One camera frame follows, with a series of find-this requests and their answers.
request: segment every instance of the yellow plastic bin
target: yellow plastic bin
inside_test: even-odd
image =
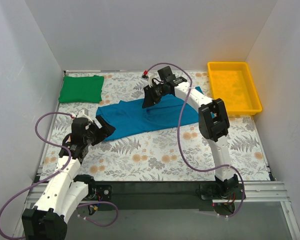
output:
[[[246,62],[208,62],[211,93],[222,99],[228,115],[255,115],[262,111]]]

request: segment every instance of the blue cloth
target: blue cloth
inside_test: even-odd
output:
[[[96,115],[101,115],[108,124],[115,127],[114,133],[105,141],[178,126],[183,100],[169,94],[162,97],[158,104],[148,108],[142,108],[143,102],[143,99],[120,101],[97,109]],[[182,114],[181,126],[197,123],[198,120],[198,113],[187,104]]]

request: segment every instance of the white wall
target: white wall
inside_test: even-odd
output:
[[[32,183],[43,143],[34,125],[54,110],[63,73],[24,0],[0,0],[0,208]],[[40,125],[43,136],[51,120]],[[3,213],[12,235],[25,195]]]
[[[244,61],[277,0],[26,0],[63,70]]]
[[[300,0],[278,0],[247,62],[263,104],[256,125],[300,228]]]

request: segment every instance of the folded green towel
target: folded green towel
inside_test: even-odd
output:
[[[101,99],[103,76],[65,76],[59,103],[96,103]]]

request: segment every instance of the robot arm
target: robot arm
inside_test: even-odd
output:
[[[88,147],[99,144],[109,137],[115,128],[101,116],[92,121],[88,110],[81,110],[71,124],[71,133],[62,141],[70,149],[71,159],[64,170],[60,169],[69,159],[68,152],[59,153],[55,171],[59,174],[50,179],[47,187],[32,209],[25,209],[22,224],[27,240],[62,240],[67,233],[67,223],[82,199],[97,192],[94,178],[77,175]]]
[[[172,94],[182,100],[186,99],[190,87],[186,79],[176,77],[169,66],[158,70],[158,74],[161,79],[159,84],[151,79],[153,76],[142,76],[151,83],[144,87],[143,108],[159,103],[161,97],[167,94]],[[230,124],[224,102],[221,99],[215,100],[207,97],[196,89],[191,89],[187,103],[198,112],[199,130],[208,141],[215,166],[231,165],[227,143]],[[238,176],[230,167],[215,170],[215,180],[220,185],[223,196],[232,192],[239,184]]]

